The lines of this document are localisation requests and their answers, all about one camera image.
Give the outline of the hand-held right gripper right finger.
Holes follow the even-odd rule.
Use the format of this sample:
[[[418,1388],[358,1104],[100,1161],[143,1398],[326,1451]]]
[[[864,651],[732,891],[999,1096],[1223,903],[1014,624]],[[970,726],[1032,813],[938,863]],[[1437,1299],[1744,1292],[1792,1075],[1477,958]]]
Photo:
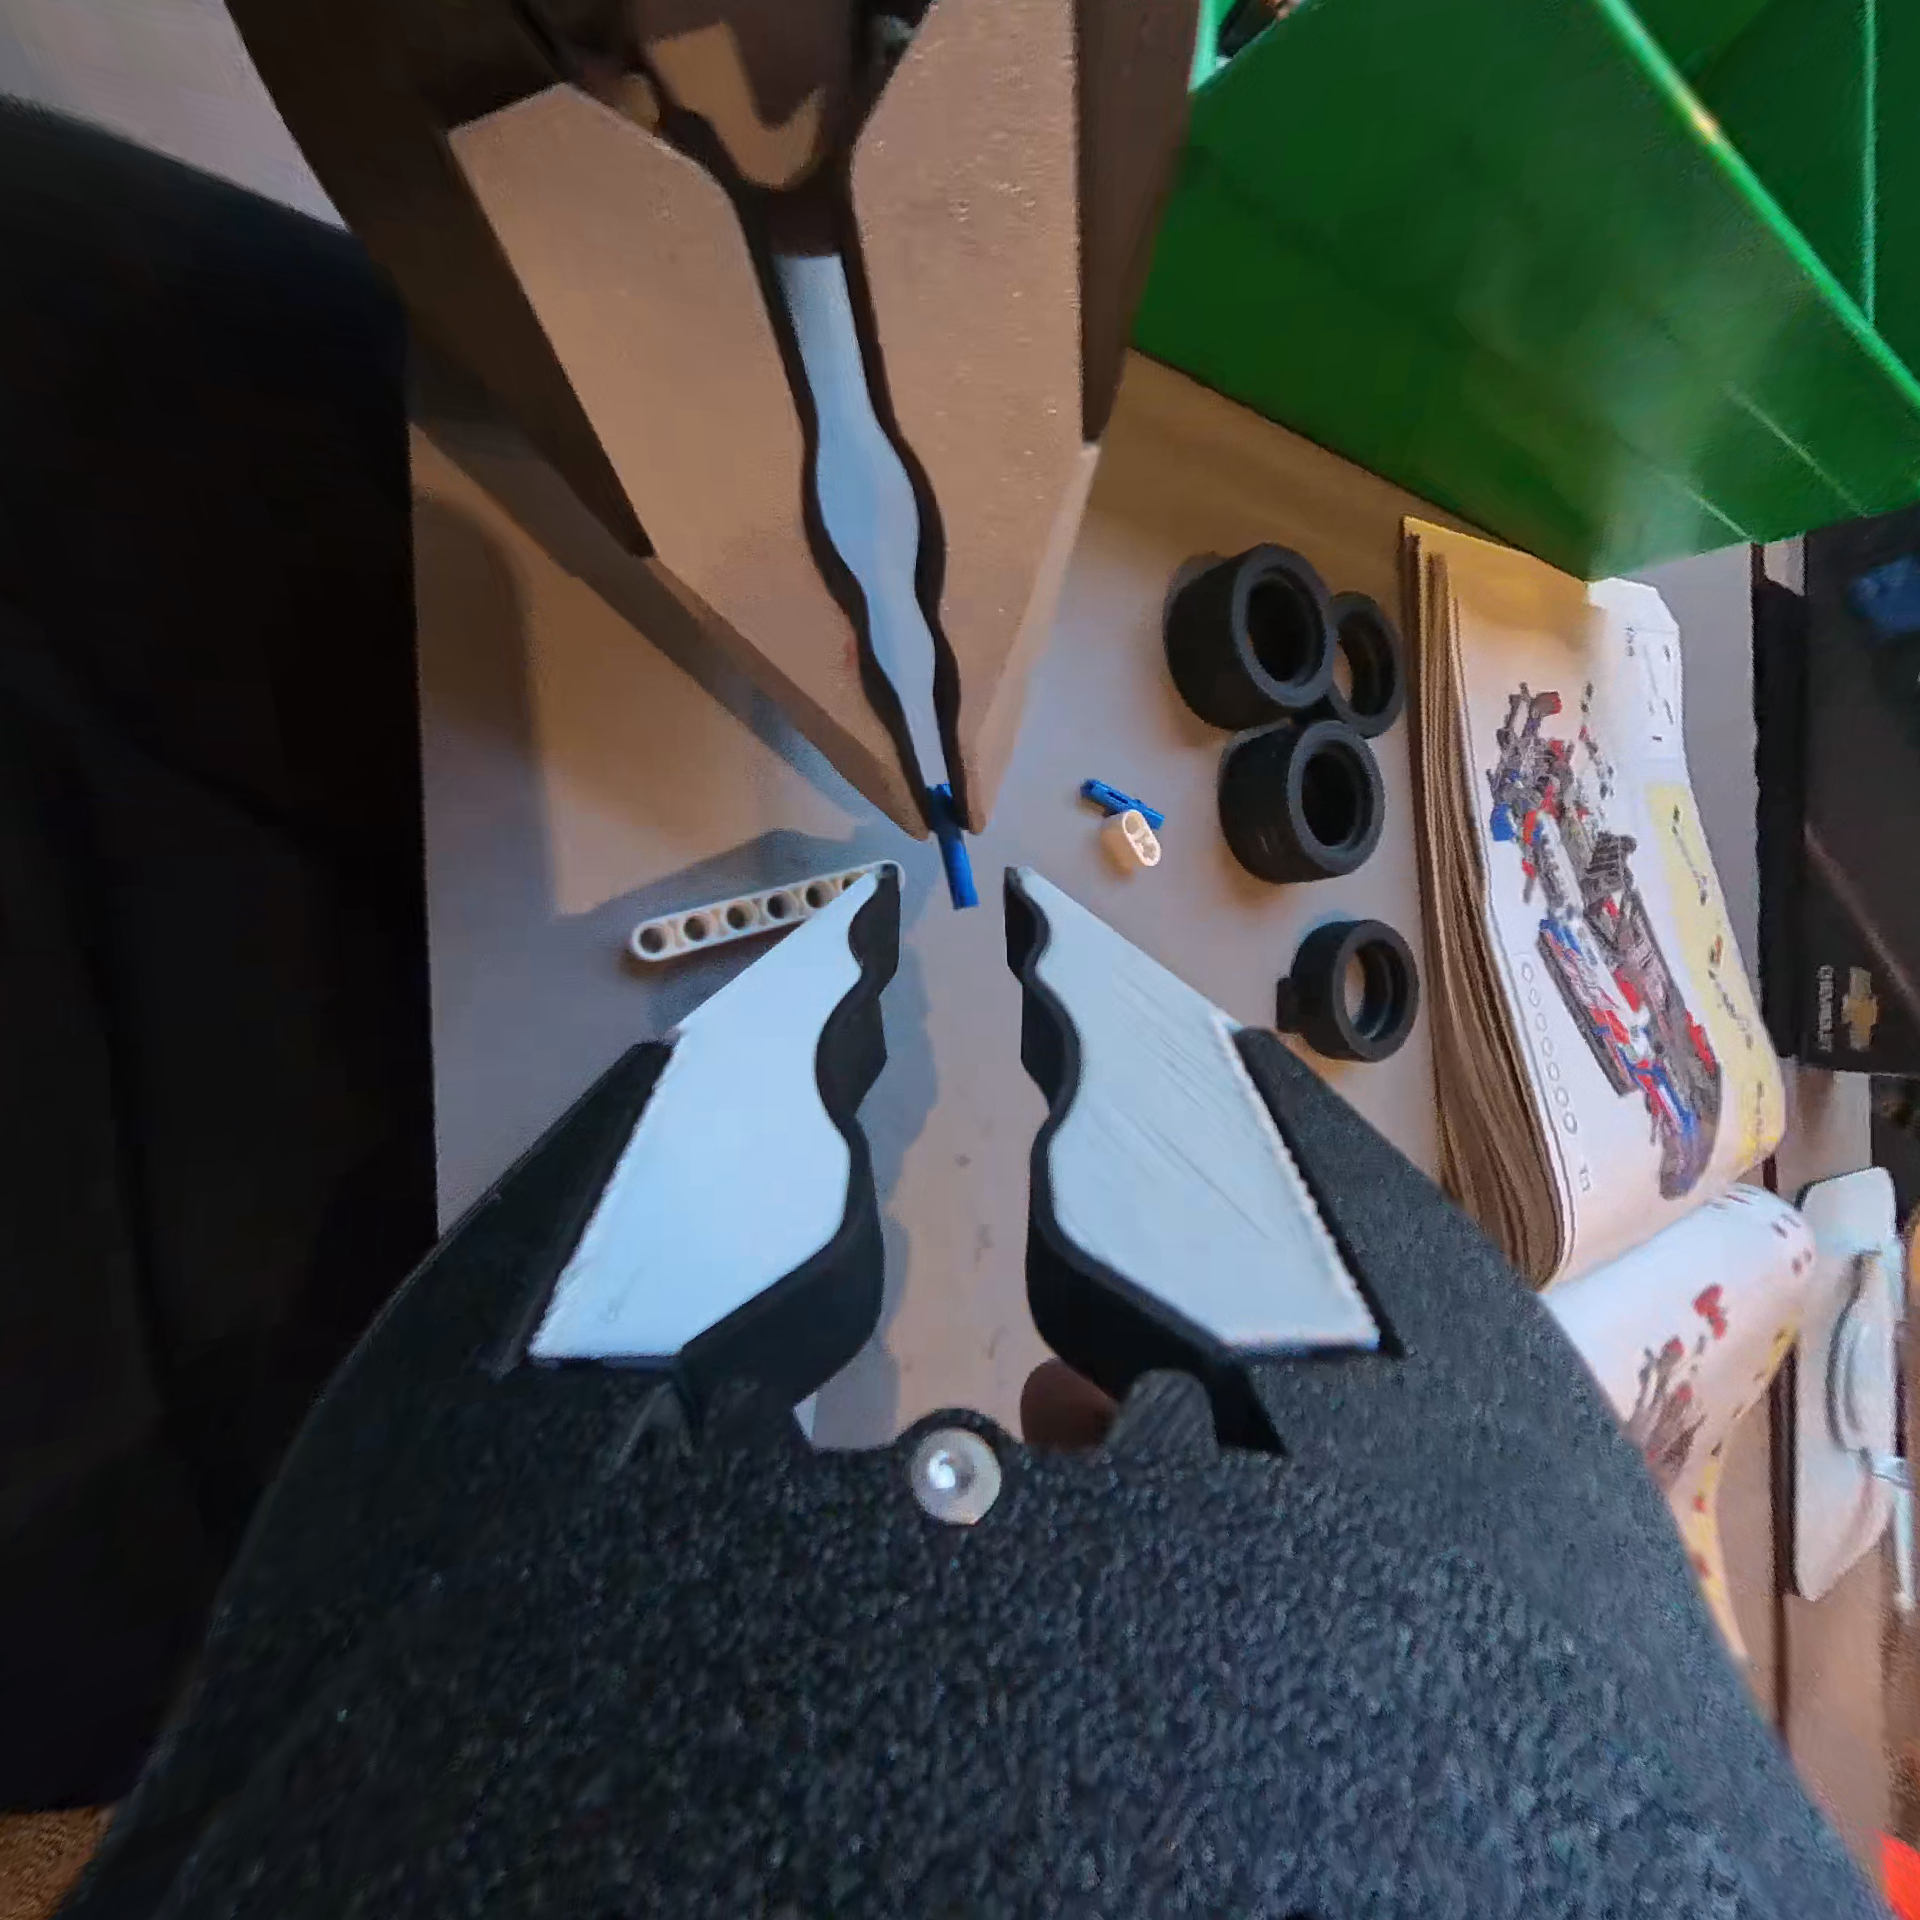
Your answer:
[[[1113,1401],[1197,1382],[1226,1448],[1278,1453],[1274,1359],[1382,1332],[1241,1052],[1242,1027],[1036,868],[1002,875],[1018,1053],[1046,1112],[1028,1161],[1026,1305]]]

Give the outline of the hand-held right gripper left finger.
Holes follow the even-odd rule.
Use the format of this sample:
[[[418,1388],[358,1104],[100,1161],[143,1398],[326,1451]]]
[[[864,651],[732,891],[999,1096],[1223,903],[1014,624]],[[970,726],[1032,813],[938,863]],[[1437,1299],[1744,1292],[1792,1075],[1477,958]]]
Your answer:
[[[750,1384],[789,1427],[873,1337],[885,1247],[861,1104],[886,1064],[901,883],[877,868],[709,996],[529,1325],[527,1359]]]

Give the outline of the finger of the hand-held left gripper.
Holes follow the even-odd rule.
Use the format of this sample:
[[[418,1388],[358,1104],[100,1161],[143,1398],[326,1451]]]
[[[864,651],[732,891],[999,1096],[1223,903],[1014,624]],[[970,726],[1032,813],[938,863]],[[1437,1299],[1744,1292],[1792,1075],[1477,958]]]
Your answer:
[[[893,420],[938,520],[966,823],[991,817],[1088,504],[1068,1],[932,4],[849,199]]]
[[[804,436],[725,188],[556,85],[448,132],[653,571],[710,653],[852,789],[927,833],[802,513]]]

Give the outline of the white holed brick beam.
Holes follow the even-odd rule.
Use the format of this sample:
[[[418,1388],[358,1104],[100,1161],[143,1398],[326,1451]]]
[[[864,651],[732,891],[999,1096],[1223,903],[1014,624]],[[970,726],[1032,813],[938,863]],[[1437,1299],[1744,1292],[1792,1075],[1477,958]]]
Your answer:
[[[898,861],[861,861],[844,871],[816,871],[742,895],[676,908],[631,928],[626,950],[642,966],[658,968],[697,953],[776,936],[822,913],[866,878],[902,875]]]

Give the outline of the grey desk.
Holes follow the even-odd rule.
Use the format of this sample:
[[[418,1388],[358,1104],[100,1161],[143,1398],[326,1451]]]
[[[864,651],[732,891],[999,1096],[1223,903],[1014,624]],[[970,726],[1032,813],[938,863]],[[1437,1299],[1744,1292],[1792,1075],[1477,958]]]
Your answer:
[[[1382,747],[1382,851],[1296,897],[1248,880],[1213,821],[1217,735],[1172,692],[1160,604],[1180,563],[1260,537],[1396,595],[1406,493],[1148,363],[1119,383],[1023,701],[982,905],[710,653],[649,560],[461,377],[413,400],[422,844],[438,1223],[454,1223],[628,1044],[741,958],[642,980],[642,916],[733,885],[895,857],[902,944],[886,1064],[861,1108],[885,1227],[885,1309],[822,1393],[852,1447],[943,1405],[991,1417],[1049,1353],[1023,1293],[1028,1161],[1044,1110],[1016,1064],[1001,871],[1031,865],[1226,1013],[1264,1021],[1308,925],[1359,913],[1422,947],[1406,729]],[[1164,811],[1160,863],[1116,871],[1079,799],[1094,777]]]

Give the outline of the person's right hand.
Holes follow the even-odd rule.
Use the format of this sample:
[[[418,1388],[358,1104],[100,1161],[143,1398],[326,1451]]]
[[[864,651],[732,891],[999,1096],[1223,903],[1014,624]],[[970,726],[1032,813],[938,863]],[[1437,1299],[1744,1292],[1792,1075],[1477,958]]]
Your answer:
[[[1116,1419],[1116,1398],[1064,1359],[1042,1359],[1022,1384],[1018,1430],[1031,1448],[1098,1448]]]

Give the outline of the black rubber toy tyre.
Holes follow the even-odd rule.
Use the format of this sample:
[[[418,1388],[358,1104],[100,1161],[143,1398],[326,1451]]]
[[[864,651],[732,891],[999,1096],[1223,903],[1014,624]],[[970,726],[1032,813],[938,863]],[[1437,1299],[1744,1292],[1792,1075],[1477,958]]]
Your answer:
[[[1308,931],[1286,973],[1303,990],[1303,1035],[1296,1038],[1335,1063],[1389,1061],[1406,1047],[1422,1011],[1413,949],[1378,918],[1335,918]]]
[[[1199,560],[1167,598],[1164,653],[1184,703],[1213,729],[1238,733],[1308,712],[1335,675],[1328,584],[1279,543]]]
[[[1399,723],[1408,697],[1401,624],[1366,591],[1335,591],[1328,612],[1328,712],[1357,735],[1378,739]]]
[[[1352,726],[1282,719],[1226,747],[1216,813],[1229,853],[1260,880],[1345,878],[1378,848],[1385,781]]]

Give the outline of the open instruction booklet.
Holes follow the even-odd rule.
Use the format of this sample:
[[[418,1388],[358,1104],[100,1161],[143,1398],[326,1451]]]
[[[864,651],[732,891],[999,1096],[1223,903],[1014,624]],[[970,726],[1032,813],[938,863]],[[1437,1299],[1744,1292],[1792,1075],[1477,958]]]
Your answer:
[[[1679,631],[1642,583],[1424,518],[1401,563],[1441,1187],[1585,1357],[1744,1664],[1724,1457],[1817,1240],[1744,1176],[1784,1081],[1696,808]]]

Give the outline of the green plastic bin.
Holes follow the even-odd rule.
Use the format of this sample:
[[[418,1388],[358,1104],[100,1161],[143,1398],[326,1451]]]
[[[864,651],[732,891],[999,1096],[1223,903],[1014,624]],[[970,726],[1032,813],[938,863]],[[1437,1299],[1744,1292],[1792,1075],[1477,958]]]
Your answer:
[[[1914,1],[1199,23],[1145,357],[1588,580],[1914,502]]]

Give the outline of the person's torso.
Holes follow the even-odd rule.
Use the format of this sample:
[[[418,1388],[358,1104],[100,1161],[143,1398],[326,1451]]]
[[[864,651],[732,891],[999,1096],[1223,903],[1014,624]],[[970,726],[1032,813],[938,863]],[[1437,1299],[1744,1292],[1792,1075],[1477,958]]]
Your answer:
[[[406,340],[342,231],[1,111],[1,1804],[140,1774],[437,1232]]]

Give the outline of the white stand base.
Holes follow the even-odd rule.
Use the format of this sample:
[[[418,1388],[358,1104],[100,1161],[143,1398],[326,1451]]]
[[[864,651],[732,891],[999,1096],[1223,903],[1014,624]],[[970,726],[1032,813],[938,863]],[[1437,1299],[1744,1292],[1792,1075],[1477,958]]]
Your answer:
[[[1914,1470],[1903,1441],[1908,1262],[1884,1168],[1802,1189],[1814,1237],[1792,1355],[1792,1585],[1823,1599],[1884,1537],[1894,1599],[1914,1606]]]

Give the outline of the black cardboard box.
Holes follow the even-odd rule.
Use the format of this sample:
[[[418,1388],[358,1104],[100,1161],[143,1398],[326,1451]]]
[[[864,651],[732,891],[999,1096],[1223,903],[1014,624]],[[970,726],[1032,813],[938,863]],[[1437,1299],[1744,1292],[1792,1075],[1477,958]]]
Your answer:
[[[1917,509],[1751,571],[1759,992],[1786,1061],[1917,1075]]]

